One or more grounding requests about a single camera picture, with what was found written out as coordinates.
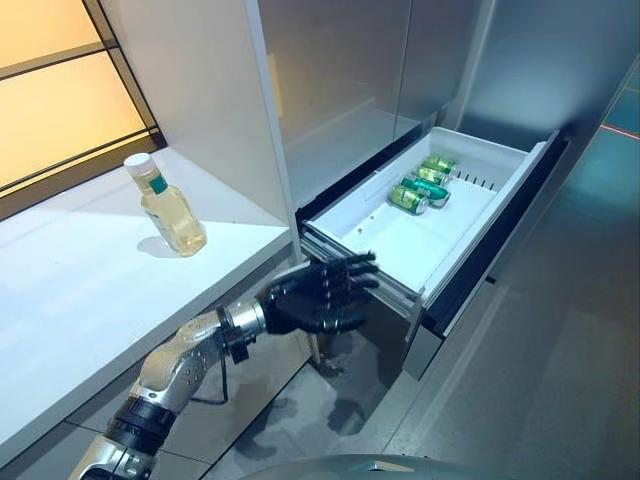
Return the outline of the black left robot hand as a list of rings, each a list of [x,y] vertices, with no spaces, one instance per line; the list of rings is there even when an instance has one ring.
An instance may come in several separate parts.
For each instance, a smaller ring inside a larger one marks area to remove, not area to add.
[[[372,277],[375,260],[372,252],[311,260],[279,275],[256,295],[266,332],[336,335],[359,328],[366,322],[368,291],[379,287]]]

